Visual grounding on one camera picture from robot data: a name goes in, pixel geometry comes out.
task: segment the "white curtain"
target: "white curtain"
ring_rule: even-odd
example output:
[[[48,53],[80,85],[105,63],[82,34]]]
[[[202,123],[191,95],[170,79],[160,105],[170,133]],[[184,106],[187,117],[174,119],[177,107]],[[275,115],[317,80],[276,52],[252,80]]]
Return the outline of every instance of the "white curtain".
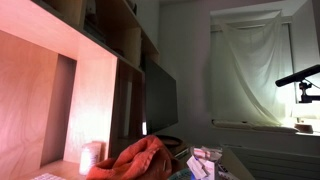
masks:
[[[212,118],[254,125],[283,125],[295,103],[294,84],[275,81],[292,74],[290,37],[281,13],[261,27],[220,24],[211,33]]]

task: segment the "orange cloth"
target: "orange cloth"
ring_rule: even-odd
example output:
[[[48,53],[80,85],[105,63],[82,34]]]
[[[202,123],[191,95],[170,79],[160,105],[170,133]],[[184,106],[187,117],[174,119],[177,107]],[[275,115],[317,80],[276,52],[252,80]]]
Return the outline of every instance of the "orange cloth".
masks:
[[[87,179],[162,180],[178,170],[180,170],[179,161],[160,139],[148,135],[127,147],[117,159],[108,158],[93,166]]]

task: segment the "wooden shelving unit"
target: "wooden shelving unit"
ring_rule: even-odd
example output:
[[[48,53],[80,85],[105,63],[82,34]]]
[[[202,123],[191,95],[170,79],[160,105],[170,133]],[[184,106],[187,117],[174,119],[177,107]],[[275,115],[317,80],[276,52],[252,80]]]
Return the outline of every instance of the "wooden shelving unit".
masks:
[[[140,135],[144,118],[140,60],[145,57],[157,62],[159,52],[125,0],[96,0],[99,23],[93,28],[105,41],[87,32],[88,1],[15,0],[0,4],[0,73],[7,87],[0,94],[6,97],[3,103],[7,106],[6,113],[1,114],[2,122],[7,124],[0,126],[0,156],[4,157],[0,160],[0,174],[5,179],[30,178],[44,171],[67,179],[79,178],[83,144],[105,143],[105,158],[112,148],[118,149],[114,146],[119,132],[124,132],[121,108],[128,103],[134,106],[130,106],[126,123],[135,131],[127,135]],[[21,76],[23,68],[45,76]],[[23,88],[15,91],[20,85]],[[71,93],[65,95],[63,88]],[[130,97],[123,99],[123,93],[128,92]],[[69,105],[64,102],[67,99],[71,101]],[[16,112],[27,116],[13,116]],[[63,157],[56,153],[61,150]]]

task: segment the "desk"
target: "desk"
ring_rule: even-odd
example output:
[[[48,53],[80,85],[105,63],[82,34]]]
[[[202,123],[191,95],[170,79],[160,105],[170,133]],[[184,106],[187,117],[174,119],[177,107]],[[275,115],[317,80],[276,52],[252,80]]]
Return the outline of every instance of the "desk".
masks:
[[[191,157],[191,154],[182,157],[180,162],[184,168],[187,168],[187,161]],[[228,169],[233,175],[241,180],[254,180],[255,178],[251,175],[248,169],[241,163],[237,156],[229,149],[223,148],[221,163]]]

